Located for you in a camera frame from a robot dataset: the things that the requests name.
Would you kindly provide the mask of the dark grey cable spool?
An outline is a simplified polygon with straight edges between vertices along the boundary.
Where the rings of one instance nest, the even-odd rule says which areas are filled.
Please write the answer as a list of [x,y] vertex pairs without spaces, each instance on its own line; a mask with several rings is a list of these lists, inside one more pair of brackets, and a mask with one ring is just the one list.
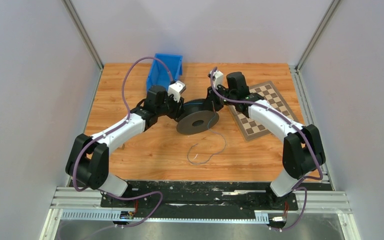
[[185,102],[181,115],[176,119],[176,130],[182,135],[202,133],[214,127],[220,116],[213,110],[213,105],[204,104],[204,98]]

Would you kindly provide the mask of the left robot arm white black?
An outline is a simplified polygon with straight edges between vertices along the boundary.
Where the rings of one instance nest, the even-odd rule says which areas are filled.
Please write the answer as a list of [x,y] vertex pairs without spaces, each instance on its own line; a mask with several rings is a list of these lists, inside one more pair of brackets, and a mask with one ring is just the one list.
[[161,116],[176,119],[180,116],[184,98],[181,94],[186,86],[175,82],[168,88],[151,86],[135,108],[127,116],[109,128],[91,136],[78,135],[73,143],[65,172],[74,183],[100,190],[113,196],[120,207],[127,207],[133,201],[128,183],[110,173],[110,155],[130,138],[139,135],[157,123]]

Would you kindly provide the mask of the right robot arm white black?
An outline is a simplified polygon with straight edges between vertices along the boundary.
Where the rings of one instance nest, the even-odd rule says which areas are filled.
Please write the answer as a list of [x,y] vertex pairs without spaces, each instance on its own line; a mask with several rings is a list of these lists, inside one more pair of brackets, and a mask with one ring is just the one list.
[[311,172],[318,171],[316,179],[323,179],[321,166],[326,162],[326,155],[320,131],[314,124],[303,125],[292,120],[263,96],[250,92],[240,71],[227,75],[228,87],[222,86],[224,75],[216,68],[209,72],[208,77],[211,86],[209,95],[217,103],[234,106],[237,112],[263,125],[283,144],[283,169],[270,183],[269,192],[265,195],[270,208],[281,207],[286,195],[297,189],[303,180],[312,178]]

